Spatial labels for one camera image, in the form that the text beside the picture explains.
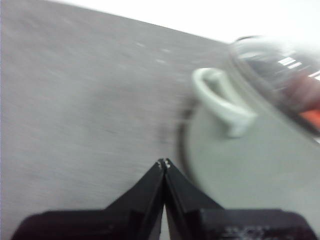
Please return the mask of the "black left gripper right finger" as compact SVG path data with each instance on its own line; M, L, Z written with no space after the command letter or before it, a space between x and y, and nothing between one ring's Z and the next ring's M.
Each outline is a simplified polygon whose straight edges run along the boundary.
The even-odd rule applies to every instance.
M281 209L226 209L195 187L164 159L165 207L170 236L179 240L315 240L295 212Z

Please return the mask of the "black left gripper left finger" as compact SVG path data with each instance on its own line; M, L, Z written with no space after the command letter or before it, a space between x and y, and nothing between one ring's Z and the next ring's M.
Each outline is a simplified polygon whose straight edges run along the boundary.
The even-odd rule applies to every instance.
M147 240L161 220L165 164L159 159L142 178L102 209L55 210L25 218L14 240Z

